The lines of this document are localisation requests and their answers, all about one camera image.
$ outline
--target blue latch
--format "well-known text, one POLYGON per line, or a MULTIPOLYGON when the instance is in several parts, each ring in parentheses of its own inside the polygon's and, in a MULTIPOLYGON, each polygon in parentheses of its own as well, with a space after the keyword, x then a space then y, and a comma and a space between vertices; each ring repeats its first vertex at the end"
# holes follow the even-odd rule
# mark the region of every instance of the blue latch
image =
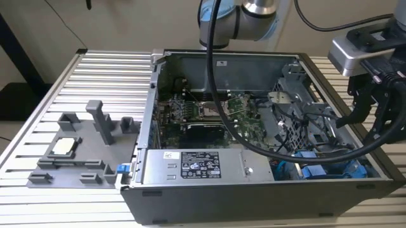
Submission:
POLYGON ((121 174, 130 174, 130 164, 126 165, 126 164, 121 164, 117 166, 117 173, 121 173, 121 174))

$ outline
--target warning label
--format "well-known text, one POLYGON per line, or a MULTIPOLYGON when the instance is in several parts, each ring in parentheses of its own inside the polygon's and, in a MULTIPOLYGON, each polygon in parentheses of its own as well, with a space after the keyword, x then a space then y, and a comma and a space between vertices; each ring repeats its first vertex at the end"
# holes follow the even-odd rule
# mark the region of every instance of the warning label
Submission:
POLYGON ((222 178, 218 152, 182 152, 182 178, 222 178))

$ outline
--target black stand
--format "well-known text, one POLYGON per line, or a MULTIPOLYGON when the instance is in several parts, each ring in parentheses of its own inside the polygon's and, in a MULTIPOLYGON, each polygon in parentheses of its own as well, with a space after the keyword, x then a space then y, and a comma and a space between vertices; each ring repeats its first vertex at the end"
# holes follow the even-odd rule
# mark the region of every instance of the black stand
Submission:
POLYGON ((51 85, 45 83, 2 14, 0 45, 27 81, 27 83, 10 83, 0 91, 0 121, 24 121, 51 85))

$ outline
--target slotted aluminum surface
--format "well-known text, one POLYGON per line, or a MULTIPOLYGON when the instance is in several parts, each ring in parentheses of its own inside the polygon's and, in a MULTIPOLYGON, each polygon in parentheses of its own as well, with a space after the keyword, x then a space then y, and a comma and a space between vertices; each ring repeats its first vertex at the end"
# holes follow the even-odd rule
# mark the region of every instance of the slotted aluminum surface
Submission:
MULTIPOLYGON (((81 119, 90 119, 85 105, 90 99, 101 99, 103 110, 114 119, 133 116, 141 121, 143 116, 151 74, 150 53, 90 51, 77 59, 57 82, 55 93, 41 105, 45 110, 27 121, 26 130, 23 127, 0 156, 2 161, 6 154, 10 155, 0 169, 0 225, 20 228, 142 227, 134 221, 118 190, 26 187, 30 172, 59 130, 55 121, 62 112, 75 111, 81 119)), ((350 105, 348 78, 340 75, 326 58, 314 57, 313 61, 350 105)), ((372 115, 365 124, 368 129, 373 121, 372 115)), ((406 175, 406 147, 386 145, 384 149, 406 175)), ((402 188, 384 199, 366 200, 338 219, 201 223, 183 224, 183 227, 404 228, 405 214, 406 188, 402 188)))

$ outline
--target circuit board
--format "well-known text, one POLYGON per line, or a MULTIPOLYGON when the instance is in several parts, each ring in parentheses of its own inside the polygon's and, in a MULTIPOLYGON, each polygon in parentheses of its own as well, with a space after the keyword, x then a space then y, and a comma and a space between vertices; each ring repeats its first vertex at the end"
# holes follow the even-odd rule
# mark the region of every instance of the circuit board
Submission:
MULTIPOLYGON (((252 95, 230 92, 222 106, 240 135, 254 145, 270 149, 261 114, 252 95)), ((213 101, 187 101, 182 96, 159 102, 162 148, 242 148, 226 130, 213 101)))

